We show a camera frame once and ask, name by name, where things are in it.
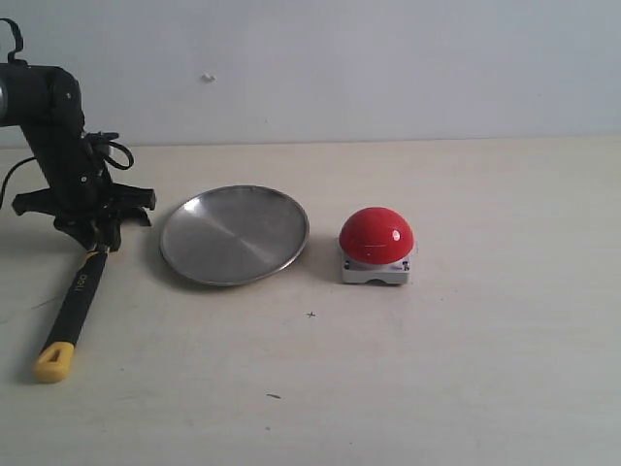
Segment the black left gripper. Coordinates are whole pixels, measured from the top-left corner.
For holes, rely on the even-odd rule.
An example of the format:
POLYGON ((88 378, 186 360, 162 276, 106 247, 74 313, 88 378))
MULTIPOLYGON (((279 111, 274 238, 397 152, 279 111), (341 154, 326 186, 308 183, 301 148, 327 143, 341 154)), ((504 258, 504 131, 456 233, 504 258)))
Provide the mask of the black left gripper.
POLYGON ((125 221, 151 226, 147 211, 155 209, 155 191, 120 183, 114 183, 112 191, 106 162, 94 150, 117 138, 114 132, 84 135, 60 125, 28 126, 28 145, 49 185, 28 194, 28 210, 56 216, 54 228, 86 250, 119 250, 120 224, 125 221), (95 218, 110 201, 111 191, 109 209, 116 216, 95 218))

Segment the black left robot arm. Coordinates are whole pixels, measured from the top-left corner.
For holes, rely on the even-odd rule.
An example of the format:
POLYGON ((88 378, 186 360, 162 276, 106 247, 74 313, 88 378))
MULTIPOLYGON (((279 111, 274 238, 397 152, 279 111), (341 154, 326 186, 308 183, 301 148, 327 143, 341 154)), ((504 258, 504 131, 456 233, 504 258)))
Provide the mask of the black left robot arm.
POLYGON ((2 64, 1 123, 21 130, 48 183, 15 197, 17 215, 52 216, 56 230, 87 250, 118 250, 125 220, 150 224, 154 190, 113 181, 109 170, 130 169, 134 156, 115 132, 85 132, 81 89, 70 73, 2 64))

